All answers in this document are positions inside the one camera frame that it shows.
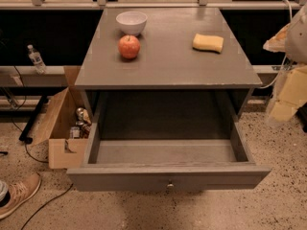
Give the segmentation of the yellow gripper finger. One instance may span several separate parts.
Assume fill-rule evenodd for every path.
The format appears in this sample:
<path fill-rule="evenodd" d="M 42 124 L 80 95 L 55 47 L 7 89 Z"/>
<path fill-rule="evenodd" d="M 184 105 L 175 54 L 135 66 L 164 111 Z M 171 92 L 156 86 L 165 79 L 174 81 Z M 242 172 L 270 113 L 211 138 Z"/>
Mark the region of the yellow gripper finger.
<path fill-rule="evenodd" d="M 278 76 L 268 105 L 268 118 L 271 122 L 288 122 L 306 103 L 307 65 L 298 64 Z"/>
<path fill-rule="evenodd" d="M 276 35 L 267 40 L 263 45 L 263 49 L 273 53 L 284 53 L 289 26 L 290 24 L 285 25 Z"/>

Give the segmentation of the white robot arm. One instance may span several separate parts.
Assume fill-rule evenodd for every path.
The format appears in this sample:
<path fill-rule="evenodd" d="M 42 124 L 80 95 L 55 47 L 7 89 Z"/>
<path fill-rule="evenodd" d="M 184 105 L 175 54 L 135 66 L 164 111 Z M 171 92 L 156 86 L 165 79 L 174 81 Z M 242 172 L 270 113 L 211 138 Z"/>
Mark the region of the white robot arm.
<path fill-rule="evenodd" d="M 295 64 L 277 75 L 267 107 L 270 123 L 290 121 L 307 104 L 307 5 L 304 5 L 275 36 L 263 45 L 267 51 L 283 52 Z"/>

